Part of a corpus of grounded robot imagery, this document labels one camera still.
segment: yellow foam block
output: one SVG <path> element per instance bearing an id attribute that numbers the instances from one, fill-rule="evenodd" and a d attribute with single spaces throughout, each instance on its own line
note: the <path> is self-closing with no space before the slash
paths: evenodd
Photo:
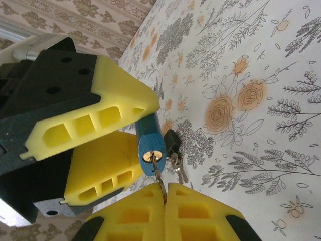
<path id="1" fill-rule="evenodd" d="M 157 94 L 106 56 L 97 57 L 91 92 L 99 103 L 37 122 L 20 157 L 43 160 L 159 110 Z"/>
<path id="2" fill-rule="evenodd" d="M 206 195 L 170 183 L 165 207 L 165 241 L 239 241 L 226 220 L 243 215 Z"/>
<path id="3" fill-rule="evenodd" d="M 70 206 L 88 205 L 122 187 L 127 189 L 142 174 L 136 135 L 109 133 L 75 147 L 65 202 Z"/>
<path id="4" fill-rule="evenodd" d="M 158 183 L 106 207 L 88 220 L 99 216 L 104 223 L 94 241 L 164 241 L 164 202 Z"/>

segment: blue padlock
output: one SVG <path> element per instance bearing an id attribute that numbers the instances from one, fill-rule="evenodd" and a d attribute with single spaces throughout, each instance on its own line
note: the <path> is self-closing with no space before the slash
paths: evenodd
<path id="1" fill-rule="evenodd" d="M 157 158 L 157 167 L 160 172 L 165 168 L 166 146 L 159 126 L 157 113 L 148 115 L 135 122 L 138 142 L 138 157 L 141 168 L 148 176 L 154 176 L 152 162 L 148 159 L 151 152 Z"/>

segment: hole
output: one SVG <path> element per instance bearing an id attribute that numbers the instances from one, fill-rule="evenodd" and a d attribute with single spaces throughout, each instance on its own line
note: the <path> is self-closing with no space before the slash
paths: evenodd
<path id="1" fill-rule="evenodd" d="M 79 200 L 81 201 L 87 201 L 92 200 L 97 197 L 96 189 L 94 187 L 90 188 L 89 190 L 80 193 L 78 195 Z"/>
<path id="2" fill-rule="evenodd" d="M 114 188 L 114 185 L 112 183 L 112 179 L 109 179 L 103 183 L 101 183 L 101 191 L 103 193 L 108 192 Z"/>
<path id="3" fill-rule="evenodd" d="M 119 109 L 115 106 L 99 111 L 98 118 L 103 128 L 116 124 L 121 120 Z"/>
<path id="4" fill-rule="evenodd" d="M 210 218 L 209 213 L 200 203 L 181 204 L 178 206 L 179 218 Z"/>
<path id="5" fill-rule="evenodd" d="M 181 225 L 182 241 L 215 241 L 218 240 L 215 235 L 215 227 L 213 225 Z"/>
<path id="6" fill-rule="evenodd" d="M 118 185 L 123 185 L 124 183 L 130 181 L 131 179 L 132 179 L 132 172 L 131 171 L 122 173 L 117 177 Z"/>
<path id="7" fill-rule="evenodd" d="M 177 190 L 176 190 L 176 196 L 187 196 L 187 194 L 184 193 L 183 191 L 177 189 Z"/>
<path id="8" fill-rule="evenodd" d="M 72 61 L 72 58 L 71 58 L 71 57 L 66 57 L 66 58 L 62 58 L 62 59 L 61 59 L 61 62 L 63 62 L 63 63 L 68 63 L 68 62 L 70 62 L 70 61 Z"/>
<path id="9" fill-rule="evenodd" d="M 125 208 L 120 217 L 120 224 L 147 223 L 150 210 L 147 207 Z"/>
<path id="10" fill-rule="evenodd" d="M 91 121 L 90 115 L 74 119 L 73 121 L 76 132 L 80 137 L 95 132 L 95 127 Z"/>
<path id="11" fill-rule="evenodd" d="M 142 241 L 142 230 L 126 230 L 126 232 L 109 233 L 107 241 Z"/>
<path id="12" fill-rule="evenodd" d="M 58 94 L 58 93 L 60 93 L 60 91 L 61 91 L 60 87 L 54 86 L 54 87 L 48 88 L 46 90 L 46 93 L 47 94 Z"/>
<path id="13" fill-rule="evenodd" d="M 71 141 L 64 124 L 47 129 L 42 138 L 47 147 L 56 147 Z"/>
<path id="14" fill-rule="evenodd" d="M 145 197 L 154 197 L 154 194 L 152 191 L 148 191 L 147 193 L 145 193 L 144 195 Z"/>
<path id="15" fill-rule="evenodd" d="M 140 114 L 142 112 L 144 112 L 144 109 L 135 108 L 135 109 L 132 110 L 133 115 L 137 115 L 137 114 Z"/>
<path id="16" fill-rule="evenodd" d="M 47 212 L 47 215 L 50 215 L 50 216 L 57 215 L 57 214 L 58 214 L 58 212 L 56 212 L 56 211 Z"/>
<path id="17" fill-rule="evenodd" d="M 87 74 L 90 74 L 90 72 L 91 72 L 90 69 L 81 69 L 78 71 L 78 74 L 87 75 Z"/>

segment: rectangular cutout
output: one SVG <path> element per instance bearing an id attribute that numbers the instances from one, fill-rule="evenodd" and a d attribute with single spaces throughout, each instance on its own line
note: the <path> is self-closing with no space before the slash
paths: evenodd
<path id="1" fill-rule="evenodd" d="M 201 203 L 187 203 L 178 206 L 178 218 L 210 218 L 208 210 Z"/>
<path id="2" fill-rule="evenodd" d="M 101 183 L 101 191 L 102 193 L 110 192 L 114 189 L 114 185 L 112 183 L 112 179 L 109 179 L 103 183 Z"/>
<path id="3" fill-rule="evenodd" d="M 181 225 L 181 237 L 182 241 L 215 241 L 217 237 L 215 235 L 214 226 L 200 226 L 200 225 Z"/>
<path id="4" fill-rule="evenodd" d="M 143 112 L 144 112 L 144 109 L 141 109 L 141 108 L 134 108 L 132 110 L 133 115 L 137 115 L 137 114 L 140 114 L 140 113 L 143 113 Z"/>
<path id="5" fill-rule="evenodd" d="M 56 147 L 71 141 L 71 137 L 64 124 L 47 129 L 42 139 L 47 147 Z"/>
<path id="6" fill-rule="evenodd" d="M 117 176 L 118 185 L 123 185 L 126 182 L 129 182 L 132 179 L 132 171 L 124 172 Z"/>
<path id="7" fill-rule="evenodd" d="M 149 215 L 150 210 L 147 207 L 124 208 L 119 223 L 147 223 L 149 222 Z"/>
<path id="8" fill-rule="evenodd" d="M 127 232 L 110 232 L 107 241 L 142 241 L 142 230 L 127 231 Z"/>
<path id="9" fill-rule="evenodd" d="M 103 128 L 109 127 L 121 120 L 119 109 L 115 106 L 99 111 L 98 118 Z"/>
<path id="10" fill-rule="evenodd" d="M 86 115 L 78 119 L 74 119 L 72 123 L 76 129 L 76 132 L 80 137 L 83 137 L 87 134 L 90 134 L 96 131 L 91 121 L 90 115 Z"/>
<path id="11" fill-rule="evenodd" d="M 97 197 L 97 192 L 94 187 L 78 195 L 79 200 L 82 200 L 82 201 L 92 200 L 96 197 Z"/>

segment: table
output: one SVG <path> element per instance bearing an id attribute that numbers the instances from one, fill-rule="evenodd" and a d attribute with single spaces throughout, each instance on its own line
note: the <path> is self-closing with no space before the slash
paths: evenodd
<path id="1" fill-rule="evenodd" d="M 162 132 L 182 139 L 185 185 L 241 211 L 263 240 L 321 239 L 320 9 L 158 0 L 119 60 L 158 93 Z M 162 176 L 177 182 L 170 165 Z"/>

